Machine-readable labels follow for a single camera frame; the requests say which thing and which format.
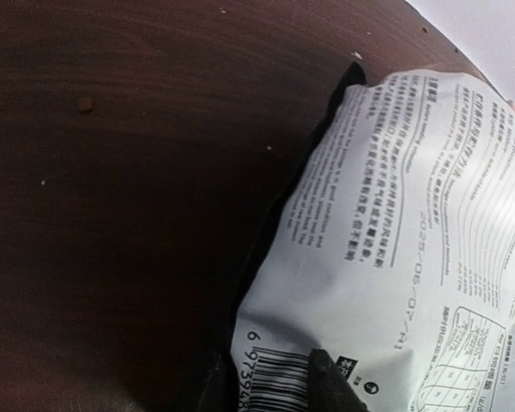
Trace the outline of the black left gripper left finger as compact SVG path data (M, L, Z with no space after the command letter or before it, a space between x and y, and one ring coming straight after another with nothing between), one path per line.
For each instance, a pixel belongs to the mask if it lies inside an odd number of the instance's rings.
M211 351L199 382L197 411L227 411L227 367L222 356Z

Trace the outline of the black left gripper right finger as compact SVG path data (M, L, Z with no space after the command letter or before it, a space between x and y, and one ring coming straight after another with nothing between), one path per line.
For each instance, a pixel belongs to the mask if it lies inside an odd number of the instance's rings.
M311 412L365 412L327 351L315 348L308 356L308 410Z

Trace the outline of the dog food bag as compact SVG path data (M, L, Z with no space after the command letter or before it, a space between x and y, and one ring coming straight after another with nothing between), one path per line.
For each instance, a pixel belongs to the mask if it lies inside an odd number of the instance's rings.
M346 84L236 316L241 411L326 350L371 411L515 411L515 112L484 81Z

